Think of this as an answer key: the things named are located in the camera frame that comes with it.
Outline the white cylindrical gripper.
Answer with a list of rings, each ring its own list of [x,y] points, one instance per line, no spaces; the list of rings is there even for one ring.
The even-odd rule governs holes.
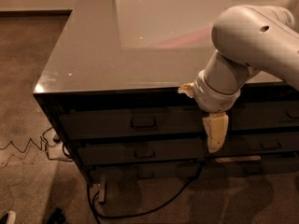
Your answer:
[[[225,142],[229,123],[229,117],[225,111],[233,106],[236,99],[240,96],[240,91],[233,94],[223,94],[219,91],[214,91],[206,83],[204,72],[200,71],[193,84],[186,83],[181,85],[178,88],[178,93],[194,98],[202,110],[210,113],[208,117],[203,118],[208,151],[215,153],[220,150]]]

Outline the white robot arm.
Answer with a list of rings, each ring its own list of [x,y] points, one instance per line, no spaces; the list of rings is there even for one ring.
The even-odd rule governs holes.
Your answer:
[[[263,71],[299,90],[299,34],[284,7],[240,5],[223,11],[212,26],[215,52],[192,83],[178,88],[208,115],[203,118],[207,148],[222,148],[229,110],[244,84]]]

